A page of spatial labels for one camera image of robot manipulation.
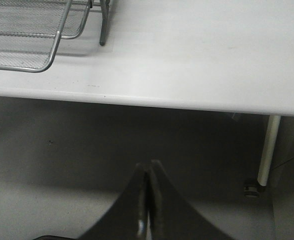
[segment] wire mesh basket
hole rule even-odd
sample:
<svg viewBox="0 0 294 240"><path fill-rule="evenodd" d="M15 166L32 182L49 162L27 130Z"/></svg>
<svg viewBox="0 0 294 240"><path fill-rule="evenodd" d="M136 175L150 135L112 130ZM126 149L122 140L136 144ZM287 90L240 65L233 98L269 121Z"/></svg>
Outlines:
<svg viewBox="0 0 294 240"><path fill-rule="evenodd" d="M0 0L0 69L39 73L60 39L78 37L91 0Z"/></svg>

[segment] gray floor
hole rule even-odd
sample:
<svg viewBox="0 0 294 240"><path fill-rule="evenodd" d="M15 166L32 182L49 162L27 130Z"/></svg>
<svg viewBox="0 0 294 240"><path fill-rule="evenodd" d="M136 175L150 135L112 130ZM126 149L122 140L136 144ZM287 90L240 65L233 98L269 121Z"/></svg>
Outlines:
<svg viewBox="0 0 294 240"><path fill-rule="evenodd" d="M243 197L263 139L259 115L0 97L0 240L78 237L150 159L236 240L274 240L269 191Z"/></svg>

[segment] desk leg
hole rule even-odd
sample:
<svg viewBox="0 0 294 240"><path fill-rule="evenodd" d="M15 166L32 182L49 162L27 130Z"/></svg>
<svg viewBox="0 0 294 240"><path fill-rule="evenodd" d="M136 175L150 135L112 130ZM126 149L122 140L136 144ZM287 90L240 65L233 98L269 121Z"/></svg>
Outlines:
<svg viewBox="0 0 294 240"><path fill-rule="evenodd" d="M257 181L245 182L244 194L246 197L258 197L259 193L264 192L267 186L280 122L281 116L269 116Z"/></svg>

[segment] gray wall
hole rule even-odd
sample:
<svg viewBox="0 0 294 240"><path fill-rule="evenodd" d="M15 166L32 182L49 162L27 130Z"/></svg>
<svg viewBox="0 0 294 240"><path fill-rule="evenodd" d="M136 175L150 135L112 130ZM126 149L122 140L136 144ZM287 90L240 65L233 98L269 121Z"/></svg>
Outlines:
<svg viewBox="0 0 294 240"><path fill-rule="evenodd" d="M272 187L277 240L294 239L294 117L283 117L274 152Z"/></svg>

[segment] white desk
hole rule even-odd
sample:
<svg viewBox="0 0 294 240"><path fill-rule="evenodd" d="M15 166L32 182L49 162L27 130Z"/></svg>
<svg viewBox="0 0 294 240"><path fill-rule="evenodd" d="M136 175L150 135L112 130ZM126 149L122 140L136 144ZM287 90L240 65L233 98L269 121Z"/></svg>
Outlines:
<svg viewBox="0 0 294 240"><path fill-rule="evenodd" d="M294 0L113 0L43 73L0 96L294 116Z"/></svg>

